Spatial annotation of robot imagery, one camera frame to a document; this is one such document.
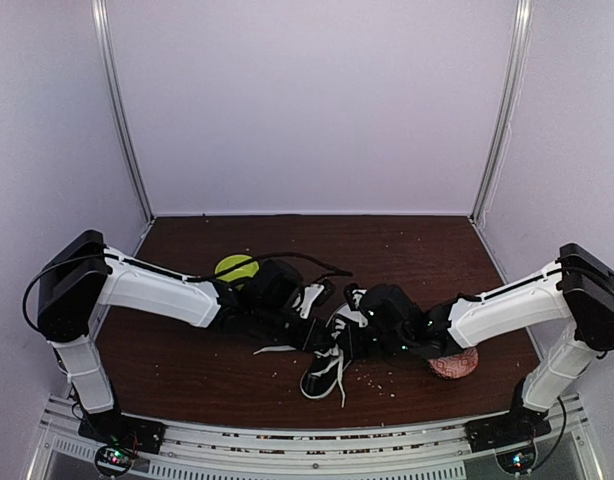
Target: shoelace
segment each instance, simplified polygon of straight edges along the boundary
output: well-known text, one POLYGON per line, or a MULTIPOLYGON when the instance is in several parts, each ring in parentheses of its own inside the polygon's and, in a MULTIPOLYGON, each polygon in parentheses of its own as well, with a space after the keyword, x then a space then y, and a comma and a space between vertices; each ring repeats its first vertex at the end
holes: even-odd
POLYGON ((296 350, 296 349, 289 345, 273 345, 271 347, 264 347, 264 348, 261 348, 260 350, 256 350, 254 352, 254 355, 258 355, 259 353, 265 353, 265 352, 290 352, 292 350, 296 350))
MULTIPOLYGON (((347 326, 347 323, 342 318, 335 318, 334 321, 335 321, 334 332, 331 334, 331 336, 335 340, 343 332, 343 330, 347 326)), ((335 344, 333 347, 331 347, 326 352, 324 353, 315 352, 315 354, 319 358, 333 357, 332 360, 330 360, 329 365, 327 365, 324 369, 320 370, 319 372, 314 372, 311 375, 313 375, 314 377, 320 377, 326 374, 327 372, 329 372, 332 368, 336 367, 337 368, 336 383, 338 384, 338 388, 340 389, 340 394, 343 397, 340 408, 345 408, 345 389, 343 388, 343 373, 345 371, 345 353, 343 352, 342 349, 340 349, 340 347, 338 347, 338 345, 335 344)))

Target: wooden tabletop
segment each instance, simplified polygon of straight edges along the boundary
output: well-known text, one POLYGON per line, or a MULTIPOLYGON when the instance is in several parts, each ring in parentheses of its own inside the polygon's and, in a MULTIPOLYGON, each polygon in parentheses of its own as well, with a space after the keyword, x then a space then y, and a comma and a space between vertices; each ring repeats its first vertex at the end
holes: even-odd
MULTIPOLYGON (((234 253, 297 251, 352 270, 362 287, 395 283, 422 308, 458 292, 501 284, 485 249, 461 217, 190 217, 158 219, 139 258, 207 274, 234 253)), ((290 260, 306 279, 321 272, 290 260)), ((342 287, 322 307, 342 303, 342 287)), ((311 362, 302 352, 253 355, 266 346, 157 315, 113 308, 97 340, 126 412, 216 425, 337 428, 419 423, 507 409, 516 383, 538 364, 524 330, 483 342, 470 376, 442 380, 407 352, 353 363, 345 373, 345 408, 334 390, 303 397, 311 362)))

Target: white backdrop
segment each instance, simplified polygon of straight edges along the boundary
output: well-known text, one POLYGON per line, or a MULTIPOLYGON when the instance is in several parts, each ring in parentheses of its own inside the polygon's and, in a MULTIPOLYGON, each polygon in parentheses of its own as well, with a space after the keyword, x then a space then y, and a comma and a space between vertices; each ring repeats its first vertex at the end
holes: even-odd
POLYGON ((0 479, 22 478, 49 393, 66 386, 23 320, 23 291, 88 228, 129 251, 144 228, 91 4, 0 1, 0 479))
POLYGON ((157 214, 465 214, 514 1, 109 0, 157 214))
MULTIPOLYGON (((578 242, 614 268, 614 0, 540 0, 485 234, 510 280, 578 242)), ((543 350, 562 325, 532 329, 543 350)), ((614 352, 575 386, 614 479, 614 352)))

